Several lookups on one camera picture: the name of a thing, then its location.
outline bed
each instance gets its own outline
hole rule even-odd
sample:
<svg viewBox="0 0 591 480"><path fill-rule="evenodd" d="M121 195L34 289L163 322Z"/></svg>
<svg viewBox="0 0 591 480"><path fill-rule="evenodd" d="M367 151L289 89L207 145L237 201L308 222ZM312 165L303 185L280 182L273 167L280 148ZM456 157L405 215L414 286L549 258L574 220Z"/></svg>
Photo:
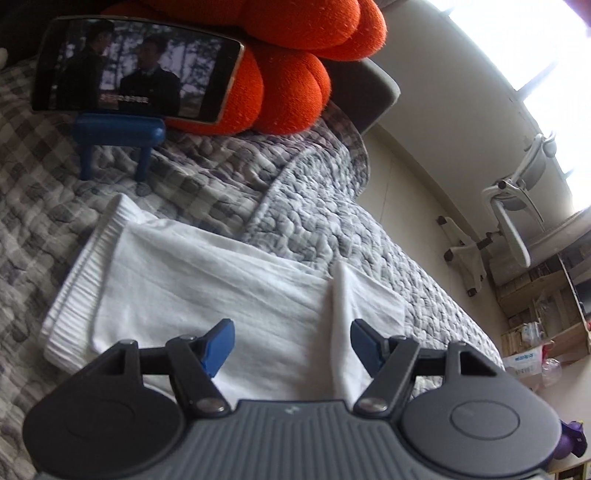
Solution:
<svg viewBox="0 0 591 480"><path fill-rule="evenodd" d="M308 131L196 137L169 131L146 183L128 148L95 151L80 181L72 117L33 114L34 61L0 74L0 477L34 475L20 435L26 412L64 374L37 333L109 199L125 193L161 218L235 238L326 271L339 258L400 293L405 329L423 345L470 342L498 364L492 341L355 203L369 178L358 130L330 104ZM417 380L416 392L436 384Z"/></svg>

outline tile floor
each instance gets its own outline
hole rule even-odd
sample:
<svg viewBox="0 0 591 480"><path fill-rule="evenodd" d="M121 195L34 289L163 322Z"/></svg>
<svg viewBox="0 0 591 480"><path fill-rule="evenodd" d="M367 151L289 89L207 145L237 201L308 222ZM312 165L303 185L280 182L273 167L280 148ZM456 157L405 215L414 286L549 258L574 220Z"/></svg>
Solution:
<svg viewBox="0 0 591 480"><path fill-rule="evenodd" d="M462 278L443 259L449 241L436 219L443 207L419 179L398 160L371 131L365 135L371 176L358 203L378 220L390 238L425 269L492 338L501 345L508 329L505 315L492 287L485 283L473 298L466 294Z"/></svg>

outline man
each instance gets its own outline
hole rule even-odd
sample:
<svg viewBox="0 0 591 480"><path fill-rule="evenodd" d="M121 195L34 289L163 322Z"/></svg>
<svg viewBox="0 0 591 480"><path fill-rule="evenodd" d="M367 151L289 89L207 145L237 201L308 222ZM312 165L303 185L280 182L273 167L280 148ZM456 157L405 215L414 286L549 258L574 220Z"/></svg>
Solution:
<svg viewBox="0 0 591 480"><path fill-rule="evenodd" d="M138 51L138 69L121 80L119 110L145 115L177 116L180 108L181 82L158 63L168 47L162 35L144 39Z"/></svg>
<svg viewBox="0 0 591 480"><path fill-rule="evenodd" d="M111 44L114 29L113 22L108 20L99 20L90 25L84 49L67 62L57 80L57 109L98 108L100 80L105 68L103 55Z"/></svg>

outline phone screen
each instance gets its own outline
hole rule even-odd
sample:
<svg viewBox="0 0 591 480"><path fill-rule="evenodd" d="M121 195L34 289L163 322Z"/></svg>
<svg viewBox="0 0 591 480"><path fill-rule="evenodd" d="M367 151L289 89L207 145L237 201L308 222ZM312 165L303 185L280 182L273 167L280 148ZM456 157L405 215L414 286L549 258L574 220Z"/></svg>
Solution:
<svg viewBox="0 0 591 480"><path fill-rule="evenodd" d="M121 17L61 17L41 46L33 110L216 123L243 52L234 39Z"/></svg>

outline gray bed corner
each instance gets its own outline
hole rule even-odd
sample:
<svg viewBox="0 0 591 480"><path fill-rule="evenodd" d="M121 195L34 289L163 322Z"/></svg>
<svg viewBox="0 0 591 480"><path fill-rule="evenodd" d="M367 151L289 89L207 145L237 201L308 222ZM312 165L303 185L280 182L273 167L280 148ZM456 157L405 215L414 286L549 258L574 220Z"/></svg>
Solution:
<svg viewBox="0 0 591 480"><path fill-rule="evenodd" d="M374 126L400 96L390 75L372 60L322 60L332 81L330 99L362 135Z"/></svg>

